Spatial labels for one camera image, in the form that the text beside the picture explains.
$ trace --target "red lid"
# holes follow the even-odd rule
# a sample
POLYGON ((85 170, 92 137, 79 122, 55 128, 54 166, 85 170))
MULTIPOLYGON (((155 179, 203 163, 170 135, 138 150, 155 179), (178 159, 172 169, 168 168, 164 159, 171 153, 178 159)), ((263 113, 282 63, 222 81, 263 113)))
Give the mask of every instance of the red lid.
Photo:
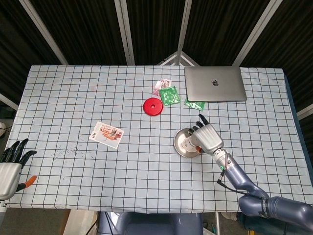
POLYGON ((159 115, 163 110, 163 103, 157 98, 149 98, 143 103, 143 111, 150 116, 159 115))

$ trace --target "green snack bag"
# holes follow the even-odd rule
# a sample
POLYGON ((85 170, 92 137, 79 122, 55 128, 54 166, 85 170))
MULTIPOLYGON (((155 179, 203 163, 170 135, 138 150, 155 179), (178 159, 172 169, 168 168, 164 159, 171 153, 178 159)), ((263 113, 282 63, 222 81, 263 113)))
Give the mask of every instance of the green snack bag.
POLYGON ((180 102, 176 87, 169 87, 159 90, 163 105, 176 104, 180 102))
POLYGON ((203 108, 204 108, 204 102, 201 102, 201 101, 190 102, 187 98, 185 100, 185 105, 193 109, 198 109, 200 111, 203 111, 203 108))

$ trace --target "white grid tablecloth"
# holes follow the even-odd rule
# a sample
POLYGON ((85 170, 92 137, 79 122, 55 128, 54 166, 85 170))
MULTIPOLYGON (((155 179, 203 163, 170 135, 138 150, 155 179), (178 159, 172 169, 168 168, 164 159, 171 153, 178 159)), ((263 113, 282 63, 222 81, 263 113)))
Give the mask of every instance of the white grid tablecloth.
MULTIPOLYGON (((281 69, 241 68, 246 102, 206 103, 203 115, 225 148, 271 197, 311 204, 310 183, 281 69)), ((236 194, 215 182, 217 164, 206 154, 187 159, 173 136, 199 120, 184 105, 183 67, 32 66, 7 146, 29 138, 36 149, 10 207, 95 211, 237 211, 236 194), (161 78, 181 97, 150 117, 142 110, 161 78), (97 121, 125 131, 117 150, 89 140, 97 121)))

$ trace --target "small card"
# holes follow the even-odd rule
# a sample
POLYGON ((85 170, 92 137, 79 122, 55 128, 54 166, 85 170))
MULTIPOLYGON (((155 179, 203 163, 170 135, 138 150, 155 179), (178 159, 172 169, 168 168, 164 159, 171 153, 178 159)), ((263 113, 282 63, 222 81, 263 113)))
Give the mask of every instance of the small card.
POLYGON ((172 81, 167 80, 167 79, 161 79, 161 81, 157 81, 156 86, 152 91, 152 94, 160 96, 159 90, 164 89, 164 88, 168 88, 171 86, 171 84, 172 84, 172 81))
POLYGON ((117 149, 123 134, 121 129, 97 122, 89 139, 117 149))

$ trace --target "metal frame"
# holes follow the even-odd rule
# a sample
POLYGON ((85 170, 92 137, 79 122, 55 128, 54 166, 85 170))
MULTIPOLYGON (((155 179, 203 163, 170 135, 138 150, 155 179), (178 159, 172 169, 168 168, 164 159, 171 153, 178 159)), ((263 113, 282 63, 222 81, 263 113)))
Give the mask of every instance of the metal frame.
POLYGON ((162 60, 160 63, 158 63, 157 65, 167 65, 168 63, 172 63, 172 60, 174 60, 177 56, 177 51, 174 52, 173 54, 171 54, 170 56, 168 56, 167 58, 165 58, 164 60, 162 60))
POLYGON ((193 59, 191 59, 185 52, 181 52, 180 58, 179 58, 179 63, 177 59, 177 51, 162 60, 160 63, 157 65, 180 65, 180 66, 200 66, 198 65, 193 59))
POLYGON ((221 234, 221 229, 220 229, 220 215, 219 212, 215 212, 215 223, 216 223, 216 235, 221 234))
POLYGON ((10 99, 8 99, 7 97, 5 97, 2 94, 0 94, 0 101, 5 103, 6 105, 10 106, 12 109, 18 110, 18 108, 19 108, 19 106, 16 103, 14 103, 13 101, 11 101, 10 99))
POLYGON ((272 16, 274 15, 275 11, 282 3, 283 0, 270 0, 267 7, 265 8, 263 14, 259 18, 259 21, 256 23, 254 29, 250 33, 248 39, 246 40, 243 48, 240 50, 239 54, 237 55, 233 66, 240 66, 240 64, 245 59, 246 55, 249 53, 251 48, 253 47, 256 40, 261 35, 263 29, 266 27, 272 16))
POLYGON ((297 113, 298 120, 304 119, 311 114, 313 114, 313 104, 309 105, 308 107, 297 113))
POLYGON ((178 41, 178 48, 177 48, 177 64, 179 65, 180 59, 181 59, 181 52, 182 48, 184 46, 185 37, 186 37, 186 31, 189 21, 189 15, 190 15, 190 9, 191 9, 192 0, 186 0, 185 1, 185 8, 184 8, 184 14, 182 16, 182 22, 181 22, 181 28, 180 28, 180 34, 179 34, 179 41, 178 41))
POLYGON ((55 53, 55 55, 58 57, 62 65, 68 65, 68 62, 61 52, 60 48, 54 41, 53 37, 51 36, 50 32, 48 31, 47 27, 45 26, 44 22, 38 15, 37 11, 31 4, 29 0, 19 0, 20 4, 23 6, 31 20, 34 22, 35 26, 38 28, 41 35, 44 37, 48 45, 51 47, 52 51, 55 53))
POLYGON ((126 0, 114 0, 127 65, 135 65, 126 0))

